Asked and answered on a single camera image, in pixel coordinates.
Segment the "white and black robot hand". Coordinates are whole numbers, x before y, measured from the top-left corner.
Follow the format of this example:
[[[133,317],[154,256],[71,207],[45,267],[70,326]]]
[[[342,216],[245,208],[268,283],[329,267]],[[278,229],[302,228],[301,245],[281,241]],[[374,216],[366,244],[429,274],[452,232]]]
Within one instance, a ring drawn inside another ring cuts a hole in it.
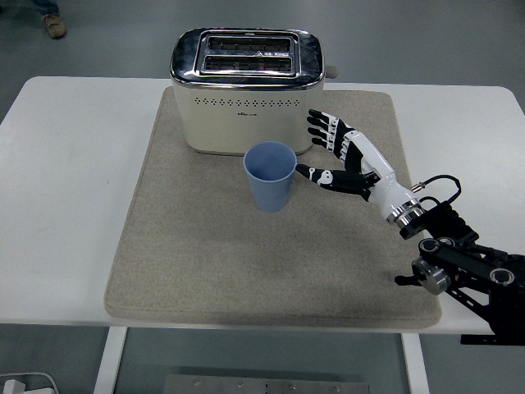
[[[299,164],[296,171],[323,189],[359,195],[375,204],[389,223],[402,227],[423,214],[414,193],[396,179],[395,170],[361,132],[331,114],[311,109],[307,121],[312,142],[333,153],[343,170]]]

